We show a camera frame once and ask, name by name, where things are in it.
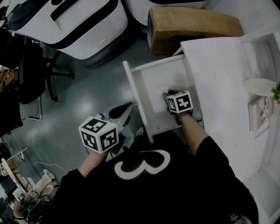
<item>white number 3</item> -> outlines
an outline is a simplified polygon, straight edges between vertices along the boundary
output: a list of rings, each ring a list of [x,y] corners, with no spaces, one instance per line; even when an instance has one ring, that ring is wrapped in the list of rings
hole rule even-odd
[[[157,174],[160,171],[164,170],[169,162],[170,162],[170,154],[166,151],[163,150],[153,150],[153,151],[144,151],[144,152],[158,152],[161,155],[164,156],[164,161],[163,163],[159,166],[159,167],[151,167],[150,165],[148,165],[146,163],[146,161],[144,160],[142,162],[142,164],[140,165],[140,167],[138,167],[136,170],[132,171],[132,172],[124,172],[122,171],[121,167],[123,162],[118,162],[115,165],[115,173],[122,179],[124,180],[131,180],[133,178],[136,178],[137,176],[139,176],[144,170],[146,170],[147,172],[149,172],[150,174]]]

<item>white cube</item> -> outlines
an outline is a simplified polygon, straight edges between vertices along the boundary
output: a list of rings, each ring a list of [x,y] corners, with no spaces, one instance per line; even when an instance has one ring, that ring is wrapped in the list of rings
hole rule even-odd
[[[177,93],[167,97],[171,112],[181,113],[193,109],[193,102],[189,91]]]
[[[79,132],[84,146],[100,154],[119,143],[118,126],[94,117],[86,119]]]

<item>cardboard box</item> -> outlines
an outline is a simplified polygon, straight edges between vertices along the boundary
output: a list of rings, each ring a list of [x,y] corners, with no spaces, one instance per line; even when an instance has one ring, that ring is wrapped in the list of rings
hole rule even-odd
[[[209,10],[157,7],[149,10],[147,40],[150,56],[173,55],[180,42],[208,37],[240,37],[237,18]]]

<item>caster wheel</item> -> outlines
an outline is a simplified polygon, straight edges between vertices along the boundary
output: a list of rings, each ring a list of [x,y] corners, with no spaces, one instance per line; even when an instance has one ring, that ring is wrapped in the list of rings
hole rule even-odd
[[[73,75],[73,74],[70,75],[70,76],[69,76],[69,79],[70,79],[70,80],[74,80],[74,79],[75,79],[75,75]]]

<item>white vase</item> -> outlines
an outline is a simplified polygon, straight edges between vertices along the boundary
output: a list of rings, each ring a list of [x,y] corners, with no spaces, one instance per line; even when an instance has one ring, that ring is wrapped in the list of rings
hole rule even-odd
[[[262,78],[247,79],[243,83],[243,87],[247,92],[260,96],[273,96],[274,93],[271,90],[276,86],[276,82]]]

